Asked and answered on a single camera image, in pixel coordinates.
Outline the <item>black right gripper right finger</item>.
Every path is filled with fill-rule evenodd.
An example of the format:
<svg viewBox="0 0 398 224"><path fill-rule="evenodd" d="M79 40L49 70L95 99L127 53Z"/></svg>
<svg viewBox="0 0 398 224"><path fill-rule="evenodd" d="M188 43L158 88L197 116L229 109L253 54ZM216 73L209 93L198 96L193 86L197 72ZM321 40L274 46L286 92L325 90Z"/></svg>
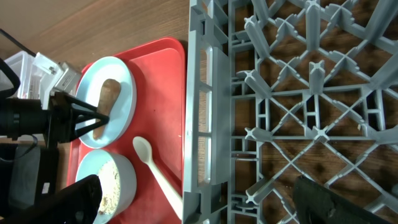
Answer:
<svg viewBox="0 0 398 224"><path fill-rule="evenodd" d="M293 201L300 224L389 224L303 175L294 182Z"/></svg>

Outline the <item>white plastic spoon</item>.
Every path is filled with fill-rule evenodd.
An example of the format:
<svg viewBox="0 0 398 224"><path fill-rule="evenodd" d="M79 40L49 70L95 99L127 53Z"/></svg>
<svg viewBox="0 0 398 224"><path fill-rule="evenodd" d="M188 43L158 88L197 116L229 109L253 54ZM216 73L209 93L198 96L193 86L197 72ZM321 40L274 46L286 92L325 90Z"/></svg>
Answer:
<svg viewBox="0 0 398 224"><path fill-rule="evenodd" d="M150 171L153 173L157 183L162 189L164 195L166 196L169 204L173 208L177 217L182 220L183 215L183 200L181 195L174 189L171 183L166 179L165 175L156 166L152 157L152 146L150 142L140 136L136 136L132 140L132 145L140 158L140 160L146 164Z"/></svg>

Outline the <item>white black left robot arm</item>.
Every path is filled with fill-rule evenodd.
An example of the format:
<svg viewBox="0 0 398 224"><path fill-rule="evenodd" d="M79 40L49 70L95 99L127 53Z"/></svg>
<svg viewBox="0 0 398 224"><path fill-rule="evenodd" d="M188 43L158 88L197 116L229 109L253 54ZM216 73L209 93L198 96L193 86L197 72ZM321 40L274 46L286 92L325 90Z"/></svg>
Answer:
<svg viewBox="0 0 398 224"><path fill-rule="evenodd" d="M39 99L18 99L11 96L21 85L20 78L1 60L1 71L12 87L1 91L1 135L18 139L23 135L42 134L46 146L74 141L109 122L109 117L69 93L80 78L68 63L57 63L43 54L34 53L6 31L1 35L34 57L33 64L44 76L39 85Z"/></svg>

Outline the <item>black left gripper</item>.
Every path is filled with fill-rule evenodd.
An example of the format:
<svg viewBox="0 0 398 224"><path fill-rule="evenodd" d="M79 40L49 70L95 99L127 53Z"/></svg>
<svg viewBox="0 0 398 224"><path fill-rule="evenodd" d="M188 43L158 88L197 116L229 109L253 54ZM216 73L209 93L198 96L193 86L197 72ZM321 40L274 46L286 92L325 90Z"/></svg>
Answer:
<svg viewBox="0 0 398 224"><path fill-rule="evenodd" d="M64 92L50 96L47 113L48 128L44 132L46 148L57 148L58 143L72 142L109 122L109 116L97 112L97 107ZM91 119L98 121L76 128L77 124Z"/></svg>

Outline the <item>light blue plate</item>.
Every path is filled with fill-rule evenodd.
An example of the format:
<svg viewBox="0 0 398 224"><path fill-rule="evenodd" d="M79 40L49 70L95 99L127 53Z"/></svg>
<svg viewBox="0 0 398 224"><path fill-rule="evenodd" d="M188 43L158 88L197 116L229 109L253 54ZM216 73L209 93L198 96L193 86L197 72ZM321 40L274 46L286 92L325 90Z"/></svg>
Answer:
<svg viewBox="0 0 398 224"><path fill-rule="evenodd" d="M77 87L76 97L93 106L98 106L100 91L107 79L121 85L120 94L110 111L109 122L104 125L104 133L99 139L93 138L93 131L80 137L87 147L101 149L118 140L134 116L137 102L137 88L134 76L127 65L119 58L103 57L88 67Z"/></svg>

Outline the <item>light blue bowl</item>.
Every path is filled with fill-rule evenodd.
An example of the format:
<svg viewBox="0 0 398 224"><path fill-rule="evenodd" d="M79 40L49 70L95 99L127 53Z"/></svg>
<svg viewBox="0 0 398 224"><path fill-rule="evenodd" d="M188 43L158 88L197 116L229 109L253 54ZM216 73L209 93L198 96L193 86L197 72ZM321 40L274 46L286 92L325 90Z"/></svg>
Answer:
<svg viewBox="0 0 398 224"><path fill-rule="evenodd" d="M108 161L114 161L118 168L121 187L119 203L113 214L107 215L97 212L93 222L94 224L108 223L112 218L125 211L132 203L136 194L136 173L129 159L120 154L108 152L103 149L94 149L83 158L78 166L75 180L79 181L92 174L98 176L99 169Z"/></svg>

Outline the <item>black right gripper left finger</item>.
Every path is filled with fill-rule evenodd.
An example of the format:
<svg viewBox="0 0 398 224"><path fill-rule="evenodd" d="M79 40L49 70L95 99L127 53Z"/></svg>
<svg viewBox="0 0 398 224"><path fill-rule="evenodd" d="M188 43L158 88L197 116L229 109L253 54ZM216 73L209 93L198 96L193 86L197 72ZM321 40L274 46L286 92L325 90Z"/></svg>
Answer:
<svg viewBox="0 0 398 224"><path fill-rule="evenodd" d="M3 218L2 224L92 224L98 214L102 188L97 175L89 175L43 201Z"/></svg>

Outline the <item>pile of white rice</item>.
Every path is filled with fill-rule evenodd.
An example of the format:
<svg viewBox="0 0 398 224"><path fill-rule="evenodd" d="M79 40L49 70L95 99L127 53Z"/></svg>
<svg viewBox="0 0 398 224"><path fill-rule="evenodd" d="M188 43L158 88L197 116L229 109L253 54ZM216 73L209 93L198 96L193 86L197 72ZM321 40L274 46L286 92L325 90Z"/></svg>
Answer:
<svg viewBox="0 0 398 224"><path fill-rule="evenodd" d="M98 171L101 183L102 198L99 205L99 214L113 214L119 203L120 176L114 161L106 162Z"/></svg>

